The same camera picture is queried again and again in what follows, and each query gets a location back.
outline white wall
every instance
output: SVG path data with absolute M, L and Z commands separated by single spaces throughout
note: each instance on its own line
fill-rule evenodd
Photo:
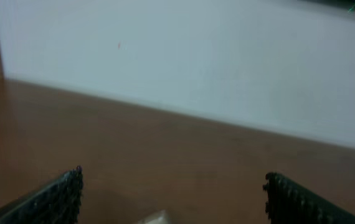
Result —
M 355 147 L 355 13 L 342 9 L 0 0 L 0 43 L 8 78 Z

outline black object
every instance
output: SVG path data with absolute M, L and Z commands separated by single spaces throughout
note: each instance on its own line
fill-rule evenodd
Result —
M 0 224 L 76 223 L 82 188 L 82 168 L 78 166 L 0 208 Z
M 272 224 L 355 224 L 355 216 L 277 173 L 266 175 L 266 213 Z

